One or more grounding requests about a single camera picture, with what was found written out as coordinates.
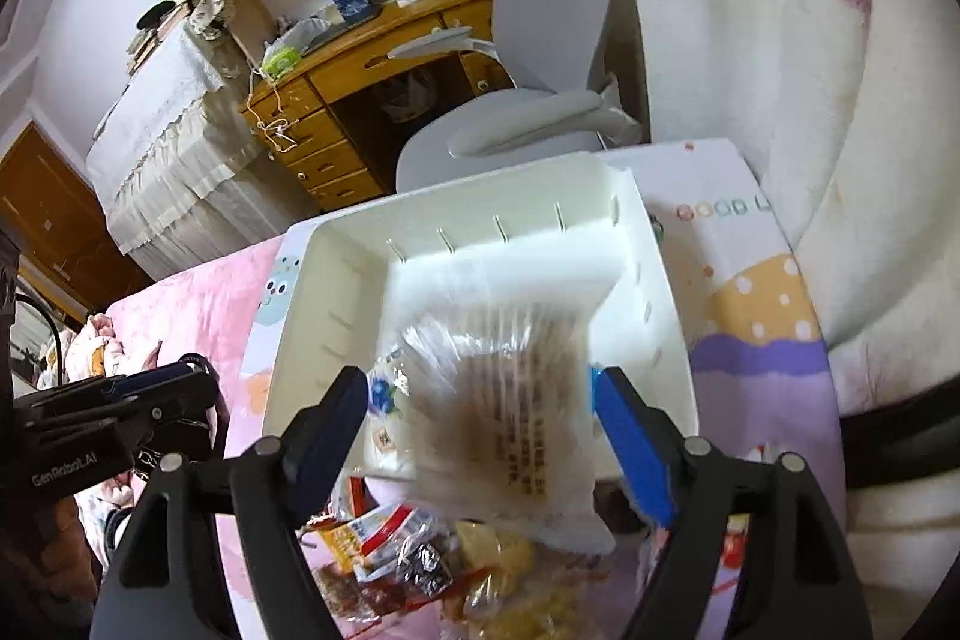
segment chair armrest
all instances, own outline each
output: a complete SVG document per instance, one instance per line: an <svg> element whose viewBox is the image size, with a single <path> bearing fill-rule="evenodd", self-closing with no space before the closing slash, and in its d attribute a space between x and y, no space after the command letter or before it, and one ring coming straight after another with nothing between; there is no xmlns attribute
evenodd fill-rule
<svg viewBox="0 0 960 640"><path fill-rule="evenodd" d="M484 42L482 39L472 39L473 28L461 25L459 28L444 28L440 31L419 36L409 42L394 47L387 53L391 60L400 58L419 58L424 55L437 55L442 52L471 52L478 50L491 58L496 58L493 51L493 42Z"/></svg>
<svg viewBox="0 0 960 640"><path fill-rule="evenodd" d="M594 91L546 95L458 129L450 136L448 150L454 158L487 155L509 143L531 142L566 131L602 131L592 121L592 113L602 105L603 97Z"/></svg>

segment polka dot pattern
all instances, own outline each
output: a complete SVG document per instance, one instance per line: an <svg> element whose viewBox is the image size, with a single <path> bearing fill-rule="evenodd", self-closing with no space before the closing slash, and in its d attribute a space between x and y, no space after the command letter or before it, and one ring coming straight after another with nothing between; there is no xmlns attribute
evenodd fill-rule
<svg viewBox="0 0 960 640"><path fill-rule="evenodd" d="M783 253L732 277L707 300L701 333L724 333L753 345L821 338L796 260Z"/></svg>

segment white plastic basket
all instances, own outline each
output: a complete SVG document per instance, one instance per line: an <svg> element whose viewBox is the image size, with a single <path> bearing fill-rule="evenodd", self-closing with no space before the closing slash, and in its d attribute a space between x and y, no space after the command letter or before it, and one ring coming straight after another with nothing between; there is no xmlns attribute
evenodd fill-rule
<svg viewBox="0 0 960 640"><path fill-rule="evenodd" d="M589 153L392 196L318 226L284 324L264 434L317 404L344 365L369 369L418 314L479 298L582 311L590 362L621 366L647 404L696 434L680 319L640 193L630 172ZM617 476L596 430L597 476Z"/></svg>

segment desk drawer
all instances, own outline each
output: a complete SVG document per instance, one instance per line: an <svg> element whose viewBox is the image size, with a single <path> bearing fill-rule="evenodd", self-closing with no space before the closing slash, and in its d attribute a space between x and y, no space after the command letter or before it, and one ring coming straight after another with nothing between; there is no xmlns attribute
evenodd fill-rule
<svg viewBox="0 0 960 640"><path fill-rule="evenodd" d="M280 88L280 109L277 109L277 94L270 91L266 98L261 98L253 109L260 116L263 124L270 124L276 119L286 118L288 121L298 121L311 112L320 109L320 100L313 92L310 83L304 78L298 78ZM244 112L248 121L256 125L256 117Z"/></svg>
<svg viewBox="0 0 960 640"><path fill-rule="evenodd" d="M443 24L447 28L472 25L474 39L493 42L493 0L471 1L445 10Z"/></svg>
<svg viewBox="0 0 960 640"><path fill-rule="evenodd" d="M363 169L363 162L347 140L336 143L332 148L326 148L308 155L306 158L294 162L290 166L296 179L299 179L307 191L316 186L335 180L337 177L352 175L353 172Z"/></svg>
<svg viewBox="0 0 960 640"><path fill-rule="evenodd" d="M419 36L426 36L434 28L441 28L440 17L437 15L407 23L371 42L359 44L337 55L309 71L307 77L320 92L323 100L330 104L338 98L355 94L387 77L410 71L421 63L442 58L443 54L426 55L422 58L403 58L397 61L387 59L387 53L394 47Z"/></svg>
<svg viewBox="0 0 960 640"><path fill-rule="evenodd" d="M310 195L317 199L325 212L333 212L361 201L376 199L383 195L383 191L370 172L361 170L319 186L310 191Z"/></svg>
<svg viewBox="0 0 960 640"><path fill-rule="evenodd" d="M474 95L514 87L505 68L482 52L461 52L460 62L464 65Z"/></svg>
<svg viewBox="0 0 960 640"><path fill-rule="evenodd" d="M302 121L290 121L290 124L280 122L270 132L258 133L266 140L267 148L275 159L287 167L330 145L336 145L344 138L343 132L325 109L306 116Z"/></svg>

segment snack package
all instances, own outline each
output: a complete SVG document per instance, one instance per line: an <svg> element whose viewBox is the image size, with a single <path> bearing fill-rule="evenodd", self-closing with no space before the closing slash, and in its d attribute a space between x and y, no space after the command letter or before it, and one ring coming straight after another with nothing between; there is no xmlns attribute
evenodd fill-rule
<svg viewBox="0 0 960 640"><path fill-rule="evenodd" d="M342 572L357 581L377 581L392 575L397 563L438 533L443 525L424 510L408 504L388 504L337 528L320 532Z"/></svg>
<svg viewBox="0 0 960 640"><path fill-rule="evenodd" d="M339 527L344 522L359 518L367 512L367 506L367 487L363 477L353 477L347 471L341 471L323 509L314 513L296 536L307 548L315 548L313 543L304 541L304 535Z"/></svg>
<svg viewBox="0 0 960 640"><path fill-rule="evenodd" d="M368 464L438 514L581 554L613 550L593 511L586 324L538 305L437 311L371 372Z"/></svg>
<svg viewBox="0 0 960 640"><path fill-rule="evenodd" d="M467 591L464 615L478 617L498 610L533 569L534 544L512 531L486 524L461 521L456 530L464 568L480 574Z"/></svg>
<svg viewBox="0 0 960 640"><path fill-rule="evenodd" d="M422 543L405 551L397 562L397 576L424 602L438 598L453 586L453 574L443 558L440 546Z"/></svg>
<svg viewBox="0 0 960 640"><path fill-rule="evenodd" d="M333 564L314 570L313 578L330 615L356 627L352 635L379 624L406 605L401 585L390 581L359 584L354 576L339 572Z"/></svg>
<svg viewBox="0 0 960 640"><path fill-rule="evenodd" d="M599 640L580 610L572 586L544 586L511 600L500 613L470 631L470 640Z"/></svg>

